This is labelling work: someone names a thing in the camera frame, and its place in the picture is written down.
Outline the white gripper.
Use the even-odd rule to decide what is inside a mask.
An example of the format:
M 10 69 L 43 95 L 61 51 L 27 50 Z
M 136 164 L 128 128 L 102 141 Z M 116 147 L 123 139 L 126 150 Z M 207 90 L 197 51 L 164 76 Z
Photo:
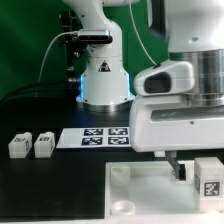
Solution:
M 224 106 L 188 107 L 181 96 L 138 96 L 130 110 L 129 132 L 135 151 L 167 151 L 175 178 L 185 180 L 185 165 L 178 163 L 175 151 L 223 149 Z

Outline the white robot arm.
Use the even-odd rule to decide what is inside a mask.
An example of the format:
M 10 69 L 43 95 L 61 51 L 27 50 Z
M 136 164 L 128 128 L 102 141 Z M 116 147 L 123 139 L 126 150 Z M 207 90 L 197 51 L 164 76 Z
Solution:
M 88 43 L 80 106 L 112 111 L 130 104 L 130 145 L 137 152 L 224 147 L 224 0 L 144 0 L 147 25 L 169 57 L 131 78 L 123 67 L 121 28 L 109 6 L 140 0 L 64 0 Z

